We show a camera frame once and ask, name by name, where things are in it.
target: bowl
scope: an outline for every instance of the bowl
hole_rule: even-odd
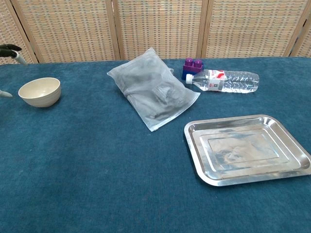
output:
[[[56,78],[41,78],[22,86],[18,95],[34,107],[50,107],[61,94],[60,81]]]

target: bottle cap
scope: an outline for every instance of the bottle cap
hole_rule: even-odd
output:
[[[193,75],[187,74],[186,75],[186,84],[192,84]]]

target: clear plastic bag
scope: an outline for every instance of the clear plastic bag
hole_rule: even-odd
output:
[[[185,88],[153,48],[107,74],[150,131],[182,114],[200,95]]]

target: metal tray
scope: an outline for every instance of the metal tray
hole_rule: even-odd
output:
[[[198,175],[214,186],[311,174],[311,157],[273,117],[192,121],[185,136]]]

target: water bottle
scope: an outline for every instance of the water bottle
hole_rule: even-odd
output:
[[[187,74],[186,83],[194,84],[203,91],[250,93],[257,90],[259,76],[245,71],[205,69],[195,75]]]

